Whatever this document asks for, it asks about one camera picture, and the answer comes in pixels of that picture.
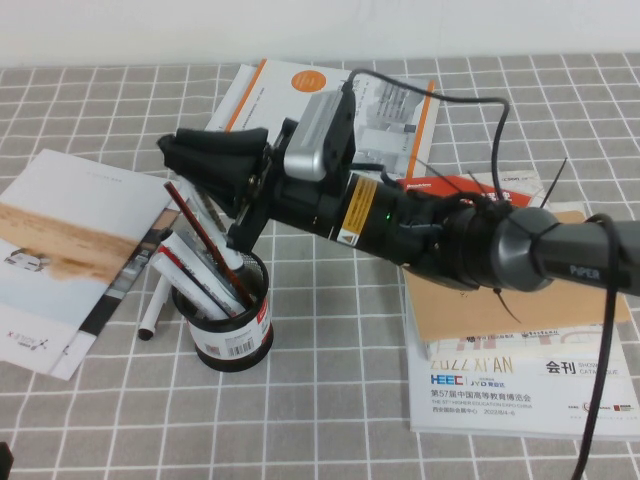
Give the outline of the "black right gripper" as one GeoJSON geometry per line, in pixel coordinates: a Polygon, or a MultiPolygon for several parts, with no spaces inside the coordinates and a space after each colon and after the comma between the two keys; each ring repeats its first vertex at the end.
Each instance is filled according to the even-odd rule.
{"type": "Polygon", "coordinates": [[[322,178],[307,180],[287,166],[299,146],[298,136],[311,132],[302,122],[286,119],[275,144],[267,150],[260,185],[247,204],[242,199],[253,175],[253,157],[268,143],[268,130],[207,131],[179,128],[158,140],[164,164],[202,189],[231,218],[229,233],[236,250],[250,250],[269,220],[327,238],[337,223],[350,179],[351,119],[322,123],[323,132],[312,136],[303,149],[303,163],[317,160],[322,178]]]}

